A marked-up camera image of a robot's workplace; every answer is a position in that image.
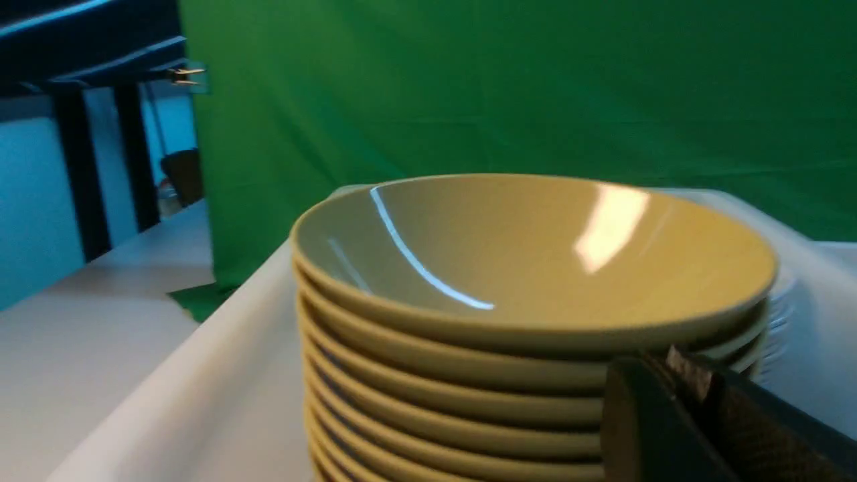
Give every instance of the green screen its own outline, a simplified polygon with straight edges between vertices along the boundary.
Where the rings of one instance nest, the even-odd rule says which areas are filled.
[[[852,0],[181,4],[221,292],[333,189],[436,173],[706,187],[857,238]]]

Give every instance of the yellow bowl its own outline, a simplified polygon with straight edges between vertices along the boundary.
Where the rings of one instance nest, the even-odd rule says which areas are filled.
[[[400,331],[564,357],[693,343],[770,290],[738,221],[633,187],[530,175],[416,178],[330,198],[291,232],[336,304]]]
[[[424,440],[485,455],[533,460],[580,460],[601,454],[597,432],[538,431],[453,417],[397,400],[338,368],[304,340],[305,363],[361,412]]]
[[[435,470],[382,449],[349,430],[336,417],[322,410],[317,403],[313,403],[312,399],[308,399],[305,406],[309,409],[309,414],[305,415],[306,418],[314,419],[323,431],[327,431],[333,439],[339,440],[366,468],[378,473],[381,477],[408,482],[477,482],[477,479]]]
[[[307,430],[307,445],[309,446],[309,456],[312,459],[316,481],[353,482],[353,479],[345,475],[342,469],[327,456],[327,453],[315,440],[315,434],[309,430]]]
[[[347,472],[351,479],[348,482],[356,480],[358,482],[391,482],[388,479],[381,477],[375,472],[369,470],[362,463],[354,460],[334,442],[330,435],[321,427],[315,416],[306,403],[303,404],[303,423],[306,425],[307,435],[310,442],[310,447],[313,443],[320,448],[316,454],[323,454],[325,458],[332,462],[335,467],[342,467],[343,471]]]
[[[522,395],[474,389],[420,377],[378,363],[332,337],[324,322],[309,316],[301,299],[297,304],[301,330],[339,368],[368,386],[401,401],[441,413],[502,425],[528,427],[597,427],[601,423],[600,397]]]
[[[365,440],[369,440],[381,449],[389,450],[425,467],[480,480],[568,482],[604,478],[600,463],[518,461],[450,449],[413,437],[360,413],[336,396],[312,370],[306,370],[306,373],[309,386],[307,401],[316,419],[337,435],[343,430],[352,432],[357,436],[356,444],[367,443]]]
[[[333,335],[342,345],[380,360],[390,368],[472,388],[533,395],[598,394],[607,376],[604,362],[548,360],[484,352],[402,333],[371,322],[322,297],[297,269],[298,310]],[[766,302],[738,327],[740,331],[698,352],[725,359],[758,336],[766,326]],[[545,413],[520,413],[538,424]]]

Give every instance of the black metal frame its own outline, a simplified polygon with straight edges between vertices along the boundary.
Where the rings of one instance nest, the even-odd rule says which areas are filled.
[[[119,113],[125,167],[128,170],[134,213],[137,217],[137,232],[144,232],[160,222],[160,212],[137,84],[114,87],[113,101]]]
[[[52,100],[83,256],[90,262],[111,250],[111,241],[87,105],[81,91],[57,94]]]
[[[60,142],[63,144],[63,157],[75,205],[83,256],[86,262],[90,262],[110,251],[112,245],[92,133],[89,129],[87,106],[83,92],[79,90],[55,94],[51,99]],[[143,232],[160,222],[160,213],[137,84],[114,87],[113,99],[122,131],[125,166],[134,200],[137,232]]]

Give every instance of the bowl rim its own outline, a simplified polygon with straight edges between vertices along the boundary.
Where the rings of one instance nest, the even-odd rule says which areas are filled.
[[[679,204],[685,204],[690,206],[691,208],[698,208],[704,211],[708,211],[713,213],[715,216],[721,217],[728,222],[732,222],[738,226],[742,226],[744,229],[752,232],[756,235],[761,244],[767,248],[765,250],[767,255],[771,258],[770,264],[772,266],[772,270],[769,273],[769,279],[767,283],[765,283],[762,287],[760,287],[756,292],[749,295],[747,298],[740,300],[737,304],[733,304],[731,306],[724,307],[718,311],[712,311],[709,313],[702,313],[696,316],[684,316],[676,319],[669,320],[660,320],[653,323],[646,323],[640,326],[633,327],[598,327],[596,325],[588,325],[584,324],[583,326],[573,326],[572,324],[568,325],[557,325],[557,326],[544,326],[541,324],[535,324],[527,326],[526,328],[520,326],[510,326],[502,323],[492,323],[489,319],[482,319],[475,316],[461,316],[454,315],[452,313],[448,313],[442,310],[436,310],[432,308],[424,308],[421,306],[416,306],[413,304],[402,303],[400,301],[384,298],[382,296],[368,294],[348,283],[337,280],[327,274],[324,269],[317,267],[308,256],[304,255],[303,250],[301,249],[301,244],[299,242],[300,239],[300,231],[303,223],[306,222],[307,219],[312,217],[314,213],[324,206],[326,206],[329,202],[334,202],[339,200],[348,199],[350,197],[361,196],[363,193],[398,184],[410,184],[410,183],[418,183],[418,182],[430,182],[436,179],[443,178],[538,178],[538,179],[557,179],[562,180],[564,182],[569,183],[577,183],[577,184],[597,184],[597,185],[608,185],[615,186],[624,189],[632,189],[639,192],[644,192],[650,196],[655,196],[659,198],[668,198],[671,202],[678,202]],[[654,190],[649,190],[646,188],[641,188],[638,186],[630,185],[630,184],[620,184],[620,183],[612,183],[609,181],[602,181],[597,179],[588,179],[588,178],[575,178],[571,176],[559,176],[559,175],[542,175],[542,174],[517,174],[517,173],[494,173],[494,172],[473,172],[473,173],[463,173],[463,174],[441,174],[437,176],[422,176],[415,178],[405,178],[405,179],[395,179],[393,181],[387,181],[384,183],[378,184],[370,184],[365,185],[363,187],[359,187],[354,189],[353,191],[345,192],[337,196],[330,196],[320,202],[317,202],[314,206],[307,209],[301,214],[295,223],[292,225],[291,230],[289,232],[289,243],[292,247],[292,259],[293,262],[305,270],[307,272],[307,276],[313,280],[314,282],[323,285],[327,289],[332,292],[336,292],[337,294],[344,296],[345,298],[350,299],[352,302],[361,305],[374,306],[378,309],[381,309],[387,313],[394,313],[397,316],[409,317],[418,319],[422,322],[436,322],[441,323],[448,327],[461,327],[462,325],[467,325],[471,328],[479,328],[488,332],[493,333],[506,333],[506,334],[561,334],[561,335],[569,335],[569,334],[602,334],[604,336],[610,335],[622,335],[622,334],[650,334],[655,331],[663,331],[669,330],[670,327],[676,325],[683,325],[689,322],[700,322],[703,320],[711,320],[717,319],[720,317],[728,317],[730,313],[735,313],[742,310],[747,310],[750,307],[753,307],[755,304],[760,302],[763,298],[767,296],[770,292],[771,288],[773,288],[776,283],[777,276],[780,271],[780,260],[779,255],[776,250],[771,245],[770,241],[762,236],[757,230],[753,229],[752,226],[749,226],[747,223],[742,220],[738,220],[732,216],[726,215],[725,213],[721,213],[713,208],[709,208],[706,206],[702,206],[695,202],[689,201],[687,199],[680,198],[678,196],[672,196],[668,193],[658,192]]]
[[[338,395],[336,395],[335,390],[328,387],[321,377],[315,373],[315,370],[309,367],[305,367],[304,370],[304,376],[306,377],[306,383],[308,385],[307,396],[310,400],[310,405],[318,407],[321,411],[336,413],[339,417],[347,419],[348,422],[357,427],[356,432],[358,436],[361,430],[370,432],[369,435],[371,437],[375,437],[375,433],[379,432],[384,434],[382,437],[387,440],[391,442],[394,441],[402,446],[408,446],[411,450],[428,454],[427,456],[430,456],[431,458],[445,459],[447,461],[455,460],[458,463],[471,465],[491,465],[495,467],[497,465],[501,465],[510,470],[548,471],[551,470],[552,467],[559,467],[560,470],[574,470],[575,467],[579,466],[583,466],[585,468],[593,468],[594,466],[602,467],[602,464],[586,461],[529,461],[526,459],[513,459],[510,457],[485,455],[477,452],[470,452],[469,450],[447,447],[446,445],[432,442],[430,440],[424,440],[420,437],[397,430],[394,427],[386,425],[383,422],[375,420],[367,414],[360,412],[356,408],[352,407],[347,401],[342,400]],[[381,449],[387,450],[382,444],[377,445]]]
[[[546,406],[554,404],[574,404],[580,405],[577,409],[584,411],[596,406],[600,412],[603,408],[603,397],[599,395],[531,395],[522,393],[501,392],[498,390],[480,389],[476,387],[467,387],[456,383],[443,382],[432,378],[423,377],[421,375],[399,370],[390,365],[385,365],[375,361],[360,352],[350,349],[344,343],[336,340],[323,327],[318,326],[315,319],[306,312],[303,304],[298,304],[298,323],[301,330],[304,330],[306,335],[313,343],[318,345],[325,352],[330,352],[335,358],[342,358],[348,361],[339,362],[340,365],[362,366],[361,370],[374,371],[375,375],[386,379],[402,383],[408,387],[419,387],[426,391],[434,391],[438,395],[444,395],[456,400],[463,399],[478,399],[483,401],[491,401],[492,403],[500,404],[543,404]],[[605,370],[609,362],[604,362]]]

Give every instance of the ceramic bowl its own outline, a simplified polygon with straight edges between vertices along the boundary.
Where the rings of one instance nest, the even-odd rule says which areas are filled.
[[[406,333],[564,358],[728,331],[777,259],[724,214],[633,187],[530,175],[415,178],[330,198],[291,232],[336,304]]]
[[[764,349],[768,344],[768,330],[762,330],[762,333],[755,340],[744,346],[739,352],[734,353],[729,359],[725,360],[729,364],[729,368],[738,373],[743,373],[749,370],[753,364],[757,363],[764,356]]]
[[[450,448],[497,457],[575,461],[601,454],[597,432],[539,431],[488,424],[446,415],[410,403],[361,383],[304,340],[306,364],[337,394],[360,412],[396,430]]]
[[[600,397],[510,394],[438,382],[396,370],[351,350],[326,333],[327,326],[323,322],[311,319],[301,301],[298,301],[297,313],[301,330],[339,368],[401,401],[501,425],[559,429],[597,427],[601,423],[603,400]]]
[[[305,415],[306,418],[314,418],[322,430],[335,440],[339,440],[366,468],[381,477],[408,482],[477,482],[477,479],[445,473],[395,455],[349,430],[336,417],[320,410],[320,407],[314,405],[311,400],[308,401],[307,406],[309,414]]]
[[[604,362],[505,355],[420,338],[338,307],[321,296],[300,269],[296,277],[298,310],[303,316],[322,325],[342,345],[391,368],[457,385],[524,395],[597,395],[603,390],[607,376]],[[698,343],[702,345],[697,346],[698,351],[715,359],[739,351],[765,326],[764,313],[758,307],[739,325],[740,331],[712,346]]]
[[[306,403],[303,406],[303,423],[306,426],[310,450],[315,445],[318,448],[316,455],[324,455],[324,459],[328,460],[329,465],[326,467],[333,465],[341,468],[342,472],[348,473],[351,478],[347,479],[347,482],[391,482],[370,470],[334,442],[331,434],[319,424]]]
[[[553,463],[492,457],[451,449],[396,431],[351,407],[336,396],[315,373],[308,372],[307,403],[316,420],[343,440],[351,437],[353,445],[372,443],[380,449],[442,473],[495,482],[568,482],[602,480],[604,477],[600,463]],[[359,452],[360,449],[353,445],[351,447]],[[443,479],[444,476],[440,475],[436,480]]]
[[[327,456],[327,453],[321,448],[310,431],[307,431],[307,445],[317,481],[354,482]]]

